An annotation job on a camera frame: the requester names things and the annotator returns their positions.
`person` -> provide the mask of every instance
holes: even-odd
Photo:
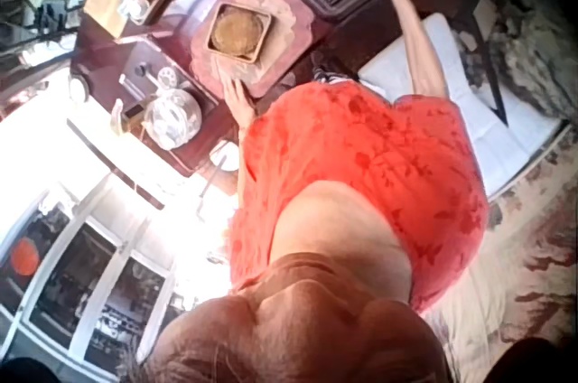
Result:
[[[487,201],[419,16],[392,2],[416,95],[312,82],[256,117],[223,77],[241,153],[233,288],[169,324],[125,381],[449,380],[418,313],[476,253]]]

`red floral dress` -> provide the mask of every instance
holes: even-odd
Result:
[[[228,250],[239,288],[269,264],[277,219],[307,185],[344,182],[383,215],[413,268],[411,305],[433,304],[475,255],[488,204],[459,109],[405,96],[395,105],[350,81],[285,93],[244,141],[244,208]]]

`dark wooden furniture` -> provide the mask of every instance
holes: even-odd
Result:
[[[90,12],[98,10],[97,0],[90,2]],[[161,149],[146,132],[138,131],[137,137],[142,136],[143,143],[149,146],[156,154],[170,164],[177,172],[184,176],[191,176],[199,171],[206,177],[210,176],[214,166],[209,161],[211,149],[226,138],[236,140],[236,125],[228,111],[227,105],[221,100],[221,86],[215,79],[211,79],[203,71],[202,65],[191,66],[191,42],[201,38],[205,23],[210,23],[210,13],[221,0],[175,0],[163,16],[151,26],[137,26],[127,22],[120,34],[117,34],[118,24],[114,24],[113,34],[107,32],[93,17],[83,15],[79,28],[76,54],[71,61],[71,72],[82,75],[89,85],[90,95],[106,110],[111,111],[117,98],[125,104],[134,102],[131,94],[119,83],[123,72],[129,71],[130,61],[135,54],[141,55],[142,61],[154,61],[153,52],[142,46],[143,36],[158,48],[159,53],[184,70],[187,79],[195,85],[195,92],[204,96],[207,101],[201,102],[203,107],[203,124],[200,132],[192,140],[172,151]],[[307,7],[300,0],[289,1],[295,12],[304,13]],[[110,11],[110,4],[102,0],[104,11]],[[295,41],[291,47],[279,57],[277,65],[273,65],[258,86],[248,86],[249,91],[256,97],[267,93],[284,73],[299,57],[316,41],[328,32],[329,25],[321,27],[313,23],[312,14],[303,25],[295,30]],[[228,193],[236,190],[236,175],[234,173],[220,173],[215,183]]]

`hair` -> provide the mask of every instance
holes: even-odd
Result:
[[[212,358],[206,352],[212,350]],[[120,383],[252,383],[255,372],[241,364],[225,346],[179,346],[175,352],[156,361],[150,354],[139,363],[135,350],[124,352],[119,367]]]

